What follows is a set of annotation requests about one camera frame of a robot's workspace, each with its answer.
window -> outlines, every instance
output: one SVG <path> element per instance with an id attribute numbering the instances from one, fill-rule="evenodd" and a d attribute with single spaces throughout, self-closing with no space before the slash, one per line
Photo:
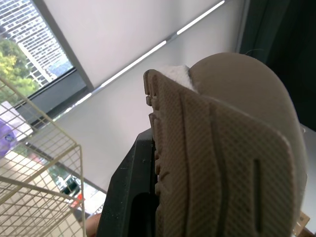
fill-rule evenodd
<path id="1" fill-rule="evenodd" d="M 52 32 L 32 1 L 0 3 L 0 19 L 0 28 L 5 29 L 0 38 L 0 77 L 10 81 L 24 96 L 30 96 L 74 68 L 56 40 L 54 44 L 40 44 Z M 5 92 L 0 90 L 0 103 L 5 98 L 1 93 Z"/>

building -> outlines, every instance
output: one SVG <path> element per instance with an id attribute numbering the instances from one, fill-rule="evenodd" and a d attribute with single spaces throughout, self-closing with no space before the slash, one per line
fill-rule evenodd
<path id="1" fill-rule="evenodd" d="M 0 1 L 0 34 L 19 45 L 40 87 L 73 67 L 31 0 Z"/>

green foliage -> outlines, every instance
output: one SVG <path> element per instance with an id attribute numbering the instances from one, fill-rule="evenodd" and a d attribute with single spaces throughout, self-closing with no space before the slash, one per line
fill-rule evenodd
<path id="1" fill-rule="evenodd" d="M 26 63 L 26 56 L 15 42 L 0 40 L 0 77 L 9 81 L 24 96 L 29 96 L 38 90 L 39 85 L 29 77 L 30 69 Z M 14 105 L 21 100 L 7 86 L 2 86 L 0 82 L 0 103 L 8 101 Z"/>

metal grid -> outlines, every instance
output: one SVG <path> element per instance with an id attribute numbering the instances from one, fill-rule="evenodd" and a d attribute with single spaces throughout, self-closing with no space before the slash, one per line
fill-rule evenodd
<path id="1" fill-rule="evenodd" d="M 2 78 L 0 95 L 0 237 L 85 236 L 81 146 Z"/>

beige shoe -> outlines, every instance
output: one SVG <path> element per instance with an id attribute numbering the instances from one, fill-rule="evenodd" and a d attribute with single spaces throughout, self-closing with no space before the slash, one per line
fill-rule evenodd
<path id="1" fill-rule="evenodd" d="M 291 99 L 251 57 L 221 53 L 189 70 L 195 91 L 144 75 L 156 143 L 156 237 L 288 237 L 306 184 Z"/>

